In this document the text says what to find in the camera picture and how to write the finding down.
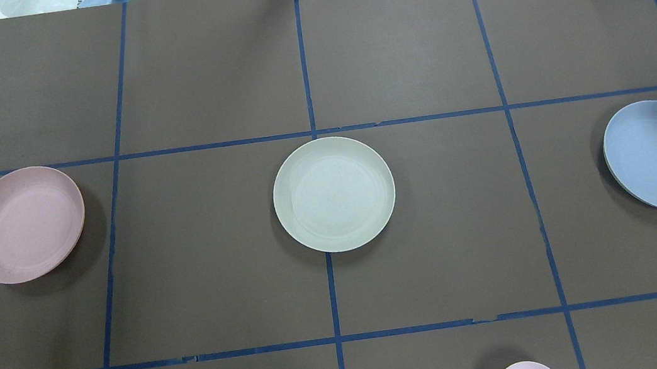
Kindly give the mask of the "pink plate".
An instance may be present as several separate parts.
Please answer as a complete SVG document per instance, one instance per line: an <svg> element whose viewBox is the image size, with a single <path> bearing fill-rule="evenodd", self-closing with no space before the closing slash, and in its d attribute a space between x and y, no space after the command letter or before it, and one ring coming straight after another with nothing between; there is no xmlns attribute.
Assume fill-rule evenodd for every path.
<svg viewBox="0 0 657 369"><path fill-rule="evenodd" d="M0 178L0 283L45 276L78 243L86 208L76 182L53 167L25 167Z"/></svg>

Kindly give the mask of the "beige plate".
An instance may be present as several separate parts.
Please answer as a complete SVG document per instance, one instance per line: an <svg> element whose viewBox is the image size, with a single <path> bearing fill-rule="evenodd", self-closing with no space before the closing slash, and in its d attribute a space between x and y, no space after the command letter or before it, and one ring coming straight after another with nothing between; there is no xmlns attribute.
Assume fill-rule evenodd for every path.
<svg viewBox="0 0 657 369"><path fill-rule="evenodd" d="M301 145L278 169L275 215L286 233L317 251L340 253L371 242L395 210L396 186L370 145L320 137Z"/></svg>

